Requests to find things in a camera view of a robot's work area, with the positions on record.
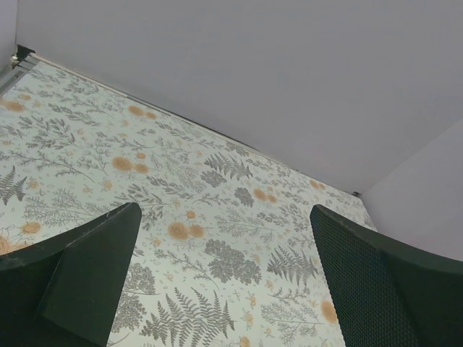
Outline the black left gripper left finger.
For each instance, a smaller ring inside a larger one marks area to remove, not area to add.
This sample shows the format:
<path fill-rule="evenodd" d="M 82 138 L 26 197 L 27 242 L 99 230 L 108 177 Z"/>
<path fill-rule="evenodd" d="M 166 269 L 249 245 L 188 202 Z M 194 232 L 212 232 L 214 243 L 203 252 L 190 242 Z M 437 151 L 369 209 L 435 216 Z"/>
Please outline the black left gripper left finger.
<path fill-rule="evenodd" d="M 105 346 L 140 229 L 134 202 L 1 256 L 2 346 Z"/>

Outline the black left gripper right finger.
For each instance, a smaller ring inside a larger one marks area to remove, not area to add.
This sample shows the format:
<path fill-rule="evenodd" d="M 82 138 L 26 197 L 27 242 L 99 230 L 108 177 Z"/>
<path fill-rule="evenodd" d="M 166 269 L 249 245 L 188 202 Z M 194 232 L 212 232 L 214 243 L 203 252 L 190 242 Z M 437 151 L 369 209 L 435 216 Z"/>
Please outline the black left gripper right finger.
<path fill-rule="evenodd" d="M 322 205 L 310 222 L 346 346 L 462 345 L 462 262 Z"/>

